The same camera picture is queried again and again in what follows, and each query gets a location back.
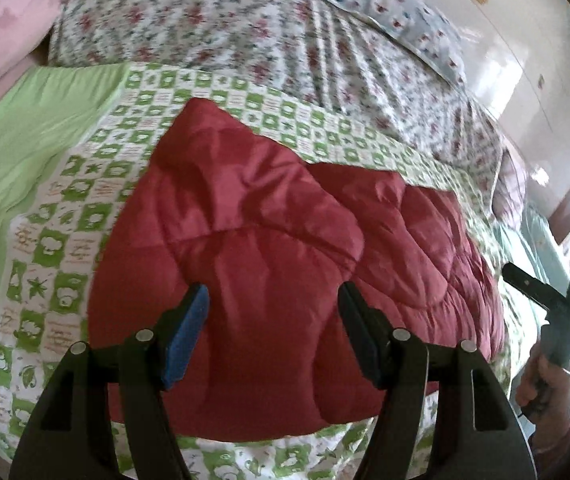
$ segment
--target metal screw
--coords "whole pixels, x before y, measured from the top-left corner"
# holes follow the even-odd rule
[[[397,328],[392,332],[392,335],[394,336],[394,339],[398,341],[407,341],[412,336],[412,334],[404,328]]]
[[[146,343],[147,341],[151,341],[154,337],[154,332],[149,330],[148,328],[143,328],[136,332],[136,339],[138,339],[141,343]]]
[[[78,341],[71,346],[70,350],[71,350],[72,354],[80,355],[85,350],[87,350],[87,345],[85,343],[83,343],[82,341]]]
[[[469,339],[463,339],[460,342],[460,348],[462,348],[465,352],[468,352],[469,354],[473,354],[474,352],[476,352],[476,343],[474,343],[473,341],[469,341]]]

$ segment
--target bed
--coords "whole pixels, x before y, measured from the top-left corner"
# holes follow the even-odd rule
[[[68,292],[58,304],[73,304],[76,313],[49,312],[51,292],[43,287],[51,266],[23,264],[24,255],[35,254],[53,222],[57,231],[64,223],[74,244],[57,265],[74,266],[88,277],[89,287],[122,205],[190,97],[212,99],[308,162],[395,170],[408,183],[452,190],[467,233],[492,272],[498,275],[509,259],[520,265],[522,253],[514,248],[527,245],[514,230],[499,236],[492,214],[504,158],[500,131],[464,86],[444,80],[379,25],[327,0],[65,0],[49,53],[50,63],[64,68],[30,70],[0,103],[3,454],[12,456],[65,349],[87,338],[87,294],[75,294],[75,285],[57,286]],[[231,102],[232,91],[244,92],[244,98]],[[262,106],[269,100],[280,116],[276,126],[264,120],[268,110]],[[307,121],[324,117],[322,126],[316,124],[317,138],[304,126],[287,129],[288,117],[281,115],[285,102],[302,110]],[[329,127],[339,123],[350,126],[341,138]],[[145,138],[131,141],[138,130]],[[114,173],[114,182],[102,183],[110,208],[92,220],[95,230],[81,229],[81,236],[76,229],[81,218],[56,204],[79,171],[98,171],[90,159],[101,150],[118,153],[123,164],[110,171],[126,168],[129,177]],[[95,201],[92,193],[99,190],[85,191],[74,191],[79,202]],[[51,256],[59,248],[46,249]],[[536,340],[540,312],[502,280],[498,291],[505,343],[492,366],[508,392]],[[426,467],[437,397],[426,399],[412,476]],[[351,478],[374,424],[368,418],[261,442],[191,435],[178,442],[198,478]],[[131,474],[124,427],[114,423],[113,429],[119,466]]]

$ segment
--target person's arm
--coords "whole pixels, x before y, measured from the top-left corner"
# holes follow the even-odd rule
[[[538,396],[536,382],[541,378],[549,387],[549,404],[543,413],[530,416],[536,431],[529,438],[539,473],[565,454],[570,445],[570,373],[551,364],[535,344],[522,380],[516,390],[516,402],[526,406]]]

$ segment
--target green and white checkered fabric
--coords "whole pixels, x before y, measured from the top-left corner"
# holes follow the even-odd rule
[[[409,184],[452,190],[470,236],[493,270],[502,255],[469,176],[359,122],[225,73],[160,64],[132,64],[122,96],[95,128],[63,157],[38,189],[30,210],[8,234],[0,290],[0,447],[15,452],[47,380],[71,343],[87,339],[92,276],[111,229],[159,138],[191,97],[209,98],[262,136],[308,162],[395,170]],[[506,308],[508,334],[518,319]],[[510,338],[493,364],[509,386]],[[426,399],[412,475],[426,467],[437,394]],[[375,419],[316,434],[244,444],[179,440],[201,480],[351,476]],[[124,427],[114,424],[118,460],[133,473]]]

